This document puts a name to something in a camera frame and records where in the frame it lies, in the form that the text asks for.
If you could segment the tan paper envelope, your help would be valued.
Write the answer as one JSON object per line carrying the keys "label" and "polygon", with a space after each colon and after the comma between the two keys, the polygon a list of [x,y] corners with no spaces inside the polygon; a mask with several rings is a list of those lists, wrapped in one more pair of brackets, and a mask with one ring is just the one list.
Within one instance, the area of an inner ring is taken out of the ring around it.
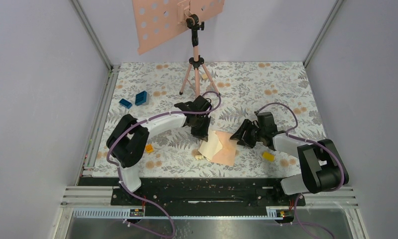
{"label": "tan paper envelope", "polygon": [[231,140],[232,133],[209,130],[208,140],[202,141],[198,151],[208,161],[226,166],[234,166],[237,141]]}

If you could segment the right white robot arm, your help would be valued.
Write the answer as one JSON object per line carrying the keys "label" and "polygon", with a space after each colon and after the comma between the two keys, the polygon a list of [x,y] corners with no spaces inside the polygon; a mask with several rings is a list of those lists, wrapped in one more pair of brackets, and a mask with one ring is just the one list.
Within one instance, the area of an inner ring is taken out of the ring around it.
{"label": "right white robot arm", "polygon": [[280,131],[272,113],[258,113],[257,120],[245,119],[231,136],[238,145],[255,147],[257,142],[299,160],[299,174],[283,178],[273,192],[276,203],[286,205],[298,193],[336,190],[349,181],[348,172],[330,139],[312,141]]}

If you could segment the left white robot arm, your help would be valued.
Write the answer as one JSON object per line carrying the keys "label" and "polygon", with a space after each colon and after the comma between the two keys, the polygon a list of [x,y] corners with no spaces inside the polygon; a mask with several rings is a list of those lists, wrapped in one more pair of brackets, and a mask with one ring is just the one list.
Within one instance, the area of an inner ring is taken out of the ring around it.
{"label": "left white robot arm", "polygon": [[117,167],[123,198],[131,205],[141,201],[141,180],[137,163],[141,160],[148,140],[168,130],[189,127],[193,137],[207,141],[210,126],[211,100],[198,96],[194,101],[177,103],[165,113],[138,120],[123,116],[109,136],[107,161]]}

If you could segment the yellow toy brick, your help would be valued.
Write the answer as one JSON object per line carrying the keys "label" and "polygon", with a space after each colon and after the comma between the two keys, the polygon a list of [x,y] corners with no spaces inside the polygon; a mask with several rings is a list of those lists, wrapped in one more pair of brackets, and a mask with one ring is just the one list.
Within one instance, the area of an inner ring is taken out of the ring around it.
{"label": "yellow toy brick", "polygon": [[266,151],[263,152],[262,158],[265,159],[265,160],[267,160],[267,161],[270,161],[270,162],[274,162],[274,161],[275,161],[275,156],[272,155],[272,154],[269,153],[269,152],[266,152]]}

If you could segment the floral patterned table mat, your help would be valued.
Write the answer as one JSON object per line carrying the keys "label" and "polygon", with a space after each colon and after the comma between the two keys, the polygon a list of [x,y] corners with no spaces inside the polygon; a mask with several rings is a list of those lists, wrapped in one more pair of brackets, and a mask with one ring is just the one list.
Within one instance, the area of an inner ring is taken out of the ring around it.
{"label": "floral patterned table mat", "polygon": [[[190,101],[194,90],[186,85],[179,94],[187,63],[124,63],[121,66],[99,150],[93,177],[116,177],[117,168],[106,160],[107,139],[126,114],[143,119],[169,111],[175,103]],[[221,106],[211,114],[211,129],[235,132],[244,119],[255,120],[254,112],[274,115],[280,130],[311,140],[325,138],[325,130],[301,62],[217,62],[207,68],[222,95]],[[136,94],[147,91],[148,105],[135,105]],[[128,110],[119,104],[132,103]],[[187,127],[163,132],[149,141],[154,152],[138,163],[141,177],[288,177],[300,172],[298,159],[275,152],[275,161],[262,158],[267,148],[258,143],[237,148],[234,166],[196,160],[200,141]]]}

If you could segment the orange square toy brick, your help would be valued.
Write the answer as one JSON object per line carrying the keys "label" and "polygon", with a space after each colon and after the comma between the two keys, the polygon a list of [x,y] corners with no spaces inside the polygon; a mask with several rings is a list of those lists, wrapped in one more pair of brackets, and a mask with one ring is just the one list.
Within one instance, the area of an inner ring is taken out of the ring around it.
{"label": "orange square toy brick", "polygon": [[145,146],[145,152],[148,153],[148,154],[154,152],[153,146],[151,144],[146,145]]}

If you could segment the large blue toy brick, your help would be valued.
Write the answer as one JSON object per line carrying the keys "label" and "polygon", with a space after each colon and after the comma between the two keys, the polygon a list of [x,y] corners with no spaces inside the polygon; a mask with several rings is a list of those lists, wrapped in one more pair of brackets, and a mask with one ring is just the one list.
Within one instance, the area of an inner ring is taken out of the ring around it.
{"label": "large blue toy brick", "polygon": [[135,96],[135,105],[136,106],[141,106],[141,105],[148,105],[149,102],[149,94],[147,91],[142,91]]}

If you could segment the small blue toy brick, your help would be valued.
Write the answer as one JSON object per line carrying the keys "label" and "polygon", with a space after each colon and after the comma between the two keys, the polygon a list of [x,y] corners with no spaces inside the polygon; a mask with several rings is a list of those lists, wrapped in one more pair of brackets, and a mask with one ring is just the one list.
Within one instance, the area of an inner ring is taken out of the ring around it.
{"label": "small blue toy brick", "polygon": [[124,107],[124,108],[126,108],[126,109],[128,109],[128,110],[133,106],[132,103],[129,102],[128,100],[126,100],[126,99],[121,99],[121,100],[119,100],[119,104],[120,104],[122,107]]}

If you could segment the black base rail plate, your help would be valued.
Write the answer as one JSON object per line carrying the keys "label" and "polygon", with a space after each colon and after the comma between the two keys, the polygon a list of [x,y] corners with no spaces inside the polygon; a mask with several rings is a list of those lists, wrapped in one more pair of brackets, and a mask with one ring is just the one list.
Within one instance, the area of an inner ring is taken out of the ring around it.
{"label": "black base rail plate", "polygon": [[168,213],[180,217],[267,216],[268,209],[288,211],[295,196],[281,191],[278,178],[154,178],[141,179],[131,196],[118,178],[81,177],[78,186],[109,187],[112,206],[134,207],[147,217]]}

